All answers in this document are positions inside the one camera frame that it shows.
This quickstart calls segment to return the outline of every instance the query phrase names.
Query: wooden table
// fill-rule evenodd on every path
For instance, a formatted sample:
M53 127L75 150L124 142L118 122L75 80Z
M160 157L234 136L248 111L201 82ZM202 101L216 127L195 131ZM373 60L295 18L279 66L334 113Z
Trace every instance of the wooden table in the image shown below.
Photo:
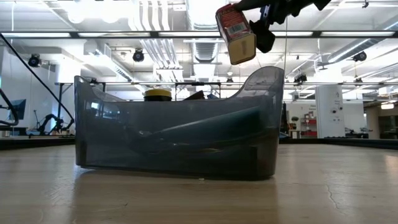
M397 223L398 151L280 145L265 181L86 170L74 146L0 151L0 223Z

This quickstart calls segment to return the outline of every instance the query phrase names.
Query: barcode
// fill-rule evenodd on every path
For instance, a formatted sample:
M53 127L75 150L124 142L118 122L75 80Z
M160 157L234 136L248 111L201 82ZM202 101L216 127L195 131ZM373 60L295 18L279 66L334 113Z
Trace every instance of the barcode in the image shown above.
M236 34L238 32L241 32L242 30L245 30L246 26L244 25L244 22L241 22L239 24L233 25L231 27L228 27L226 31L228 32L229 35Z

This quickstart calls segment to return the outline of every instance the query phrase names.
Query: ceiling light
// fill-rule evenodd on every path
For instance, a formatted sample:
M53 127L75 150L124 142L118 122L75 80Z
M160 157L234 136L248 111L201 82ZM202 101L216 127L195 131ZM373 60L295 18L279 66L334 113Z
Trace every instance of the ceiling light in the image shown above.
M140 85L174 85L174 82L140 82Z
M150 37L148 32L79 32L80 37Z
M70 37L69 33L51 33L51 32L20 32L20 33L2 33L4 37L23 37L23 38L36 38L36 37Z
M220 37L218 31L172 31L172 32L159 32L161 37Z
M132 85L129 82L107 82L107 85Z
M79 24L85 20L85 17L83 13L79 11L70 11L68 12L68 19L74 24Z
M105 0L102 7L101 18L104 22L112 24L119 20L120 15L118 10L115 8L113 0Z
M109 12L104 12L103 15L101 16L102 20L108 24L112 24L116 21L119 20L119 17L115 14L113 14L111 11Z
M389 110L389 109L393 109L393 108L394 108L394 105L392 103L386 103L386 104L381 105L382 110Z
M313 32L302 32L302 31L272 31L276 37L310 37Z
M225 43L224 40L216 39L216 40L197 40L197 39L190 39L190 40L183 40L182 42L186 44L195 44L195 43L203 43L203 44L219 44Z
M394 31L356 31L356 32L322 32L321 37L329 36L329 37L390 37L394 35Z

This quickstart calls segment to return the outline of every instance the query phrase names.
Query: dark object inside bin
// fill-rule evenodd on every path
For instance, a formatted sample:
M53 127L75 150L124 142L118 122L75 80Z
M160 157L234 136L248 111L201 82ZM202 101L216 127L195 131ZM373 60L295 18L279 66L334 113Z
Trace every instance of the dark object inside bin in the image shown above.
M192 95L190 95L188 98L184 100L204 100L205 99L205 94L203 93L203 90L200 90Z

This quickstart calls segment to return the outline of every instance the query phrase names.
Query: security camera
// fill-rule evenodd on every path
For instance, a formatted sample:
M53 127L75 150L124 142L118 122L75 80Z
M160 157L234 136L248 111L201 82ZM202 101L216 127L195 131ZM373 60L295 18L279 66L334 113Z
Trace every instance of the security camera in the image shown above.
M353 57L353 60L354 60L354 62L358 62L358 61L359 61L359 62L363 62L363 61L366 60L367 57L368 57L368 56L366 55L365 52L361 52L361 53L355 55L355 56Z
M30 56L30 59L28 61L28 65L30 67L34 67L34 68L39 68L42 66L42 61L40 59L40 55L39 54L32 54L32 56Z
M234 82L234 80L232 79L232 77L228 77L228 78L226 79L226 82Z
M303 83L306 81L307 81L307 76L304 73L301 73L301 74L297 75L296 77L294 77L295 83Z
M144 54L142 53L142 49L136 49L136 53L134 53L132 59L135 62L142 62L144 60Z

